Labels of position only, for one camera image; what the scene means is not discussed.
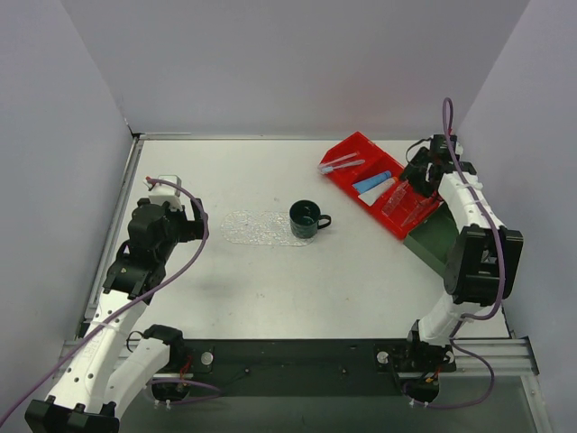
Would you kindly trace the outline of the clear plastic packet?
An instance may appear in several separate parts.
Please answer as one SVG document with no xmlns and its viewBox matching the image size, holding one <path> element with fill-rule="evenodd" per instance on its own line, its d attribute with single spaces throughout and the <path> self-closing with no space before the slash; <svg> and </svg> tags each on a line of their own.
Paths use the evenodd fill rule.
<svg viewBox="0 0 577 433">
<path fill-rule="evenodd" d="M 394 191 L 391 193 L 390 197 L 381 210 L 385 216 L 390 217 L 392 215 L 392 213 L 398 207 L 398 204 L 405 197 L 408 186 L 408 182 L 403 181 L 400 182 L 397 187 L 395 187 Z"/>
</svg>

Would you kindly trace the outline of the dark green mug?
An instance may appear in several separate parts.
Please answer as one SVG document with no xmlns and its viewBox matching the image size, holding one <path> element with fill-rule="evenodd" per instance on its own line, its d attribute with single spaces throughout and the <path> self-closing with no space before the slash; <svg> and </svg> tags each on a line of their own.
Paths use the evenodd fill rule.
<svg viewBox="0 0 577 433">
<path fill-rule="evenodd" d="M 298 239 L 312 239 L 332 223 L 332 218 L 323 214 L 317 203 L 307 199 L 295 202 L 288 215 L 291 233 Z"/>
</svg>

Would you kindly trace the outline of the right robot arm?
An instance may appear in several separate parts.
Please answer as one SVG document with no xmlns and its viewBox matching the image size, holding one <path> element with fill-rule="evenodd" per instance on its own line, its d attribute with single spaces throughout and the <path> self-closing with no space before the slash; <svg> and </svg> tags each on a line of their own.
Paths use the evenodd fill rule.
<svg viewBox="0 0 577 433">
<path fill-rule="evenodd" d="M 450 363 L 450 344 L 465 323 L 491 319 L 510 295 L 524 238 L 495 216 L 454 138 L 438 134 L 428 142 L 400 178 L 422 195 L 409 221 L 442 200 L 457 230 L 444 268 L 444 294 L 408 334 L 412 368 L 431 370 Z"/>
</svg>

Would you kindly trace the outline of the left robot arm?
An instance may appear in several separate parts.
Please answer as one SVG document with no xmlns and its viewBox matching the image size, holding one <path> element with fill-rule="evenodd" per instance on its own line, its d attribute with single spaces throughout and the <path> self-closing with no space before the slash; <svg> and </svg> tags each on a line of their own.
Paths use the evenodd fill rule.
<svg viewBox="0 0 577 433">
<path fill-rule="evenodd" d="M 176 246 L 205 243 L 208 238 L 201 200 L 191 199 L 190 206 L 192 219 L 176 196 L 150 194 L 138 201 L 84 338 L 64 357 L 66 370 L 46 398 L 28 405 L 24 419 L 31 431 L 116 432 L 152 376 L 184 364 L 181 331 L 162 325 L 146 329 L 122 364 L 117 359 L 135 322 L 166 280 L 166 264 Z"/>
</svg>

